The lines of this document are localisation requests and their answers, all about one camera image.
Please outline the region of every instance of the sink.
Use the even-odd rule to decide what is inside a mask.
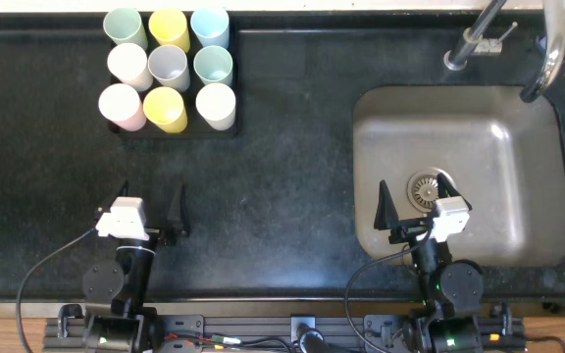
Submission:
[[[400,251],[374,230],[379,182],[400,219],[437,198],[438,172],[472,204],[448,239],[455,259],[547,266],[565,258],[565,163],[555,110],[520,87],[394,86],[367,92],[353,113],[356,235],[378,258]]]

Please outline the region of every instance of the wooden floor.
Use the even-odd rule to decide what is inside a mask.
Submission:
[[[527,318],[525,319],[527,335],[542,336],[556,335],[565,341],[565,318]],[[25,319],[24,329],[31,349],[40,352],[42,334],[45,326],[44,319]],[[561,348],[555,342],[530,343],[529,352],[560,353]],[[24,353],[17,334],[14,319],[0,319],[0,353]]]

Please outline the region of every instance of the faucet base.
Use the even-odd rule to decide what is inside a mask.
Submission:
[[[451,50],[448,50],[446,52],[446,54],[443,55],[443,63],[446,65],[447,68],[453,70],[453,71],[462,71],[466,68],[466,65],[468,65],[468,61],[466,60],[465,62],[463,62],[463,64],[461,65],[456,65],[450,62],[450,59],[448,59],[450,57],[450,52]]]

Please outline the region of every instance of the white cup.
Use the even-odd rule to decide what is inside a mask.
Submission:
[[[104,89],[99,96],[98,105],[106,119],[128,131],[137,131],[147,121],[138,93],[124,83],[116,83]]]
[[[204,84],[232,85],[232,56],[220,46],[208,46],[197,52],[193,68]]]
[[[147,90],[154,78],[147,70],[147,54],[134,43],[119,44],[108,54],[108,70],[138,92]]]
[[[115,9],[104,18],[104,31],[116,44],[134,43],[147,49],[143,20],[135,9]]]
[[[195,107],[206,123],[216,130],[229,129],[234,124],[236,97],[225,84],[211,83],[200,89]]]
[[[191,15],[191,28],[202,46],[217,45],[228,49],[231,31],[226,10],[213,8],[195,11]]]
[[[186,54],[176,45],[161,45],[149,55],[149,72],[158,81],[178,92],[185,92],[191,84]]]

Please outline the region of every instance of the drain strainer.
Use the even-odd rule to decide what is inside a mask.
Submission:
[[[452,177],[439,168],[427,168],[409,178],[407,196],[413,207],[425,213],[432,210],[439,195],[437,189],[437,175],[439,173],[443,173],[454,186]]]

